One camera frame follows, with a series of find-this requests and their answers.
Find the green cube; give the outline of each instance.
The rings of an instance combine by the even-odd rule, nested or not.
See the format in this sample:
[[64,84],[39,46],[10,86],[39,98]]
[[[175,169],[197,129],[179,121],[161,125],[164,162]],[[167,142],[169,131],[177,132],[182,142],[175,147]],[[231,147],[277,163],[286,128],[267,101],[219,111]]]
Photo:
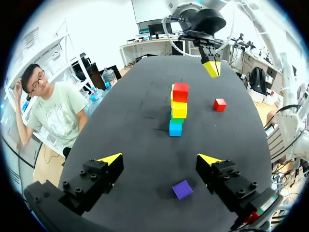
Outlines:
[[170,121],[171,121],[171,123],[183,124],[184,118],[173,118],[172,112],[170,112]]

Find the screw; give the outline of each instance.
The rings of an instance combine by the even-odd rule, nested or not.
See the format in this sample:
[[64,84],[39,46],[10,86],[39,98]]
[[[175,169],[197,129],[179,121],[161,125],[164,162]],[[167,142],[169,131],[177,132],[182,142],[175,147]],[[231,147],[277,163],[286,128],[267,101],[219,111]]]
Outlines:
[[228,181],[230,179],[230,176],[229,175],[224,175],[223,179],[224,179],[224,181]]
[[235,172],[235,173],[234,173],[234,176],[235,176],[235,177],[240,176],[240,172],[239,172],[239,171]]
[[39,198],[39,197],[34,197],[34,201],[35,201],[36,203],[39,203],[39,202],[40,202],[40,198]]
[[82,188],[76,188],[75,189],[75,193],[76,193],[76,195],[82,195],[83,194],[83,189]]
[[256,187],[257,187],[257,182],[255,182],[255,181],[252,182],[251,185],[250,185],[250,188],[251,189],[256,189]]
[[65,189],[67,189],[67,188],[70,187],[68,181],[63,181],[63,182],[62,182],[62,186],[63,186],[63,188],[65,188]]
[[90,178],[91,178],[91,180],[96,180],[97,175],[96,174],[91,174]]
[[44,196],[44,197],[49,197],[49,192],[44,192],[44,193],[43,193],[43,196]]
[[82,170],[82,171],[80,171],[80,172],[79,172],[79,175],[81,175],[81,176],[85,176],[85,175],[86,175],[86,173],[85,173],[85,171],[84,171],[84,170]]
[[237,195],[242,197],[245,194],[245,192],[246,192],[245,190],[240,189],[240,190],[238,190]]

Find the yellow cube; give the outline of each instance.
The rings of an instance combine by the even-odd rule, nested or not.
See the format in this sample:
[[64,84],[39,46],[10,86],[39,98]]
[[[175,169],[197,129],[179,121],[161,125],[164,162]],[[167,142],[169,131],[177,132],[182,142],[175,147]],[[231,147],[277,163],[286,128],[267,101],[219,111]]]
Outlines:
[[173,107],[173,91],[170,92],[170,107]]
[[187,103],[173,101],[172,103],[173,118],[187,118],[187,113],[188,113]]

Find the backpack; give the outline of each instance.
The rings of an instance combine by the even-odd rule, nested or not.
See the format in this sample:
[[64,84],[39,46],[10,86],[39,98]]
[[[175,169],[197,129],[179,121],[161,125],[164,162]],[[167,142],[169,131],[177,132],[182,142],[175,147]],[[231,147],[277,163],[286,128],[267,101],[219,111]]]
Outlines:
[[255,67],[251,73],[249,73],[249,83],[251,89],[267,96],[265,72],[259,67]]

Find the blue cube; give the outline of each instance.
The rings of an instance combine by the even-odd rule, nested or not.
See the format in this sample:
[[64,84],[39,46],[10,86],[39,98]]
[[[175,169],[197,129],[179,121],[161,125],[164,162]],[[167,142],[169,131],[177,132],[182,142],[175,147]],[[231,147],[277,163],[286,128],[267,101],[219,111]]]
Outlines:
[[186,180],[173,186],[173,190],[179,200],[193,193],[189,183]]
[[183,125],[181,123],[172,123],[169,121],[169,135],[171,137],[180,137],[182,135]]

